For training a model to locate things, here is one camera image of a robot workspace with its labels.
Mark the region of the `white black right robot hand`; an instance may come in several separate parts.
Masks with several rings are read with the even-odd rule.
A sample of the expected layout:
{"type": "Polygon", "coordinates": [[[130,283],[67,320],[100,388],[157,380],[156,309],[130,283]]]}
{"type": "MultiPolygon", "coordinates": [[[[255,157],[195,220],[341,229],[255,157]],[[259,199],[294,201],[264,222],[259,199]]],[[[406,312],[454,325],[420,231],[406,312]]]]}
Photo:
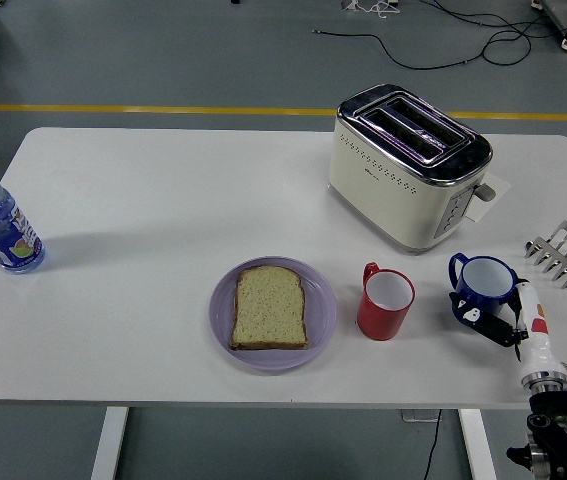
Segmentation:
{"type": "Polygon", "coordinates": [[[552,352],[543,307],[527,280],[519,280],[508,298],[515,314],[514,326],[468,303],[458,293],[452,292],[449,297],[452,312],[460,323],[502,347],[515,349],[524,388],[530,391],[567,388],[567,369],[552,352]]]}

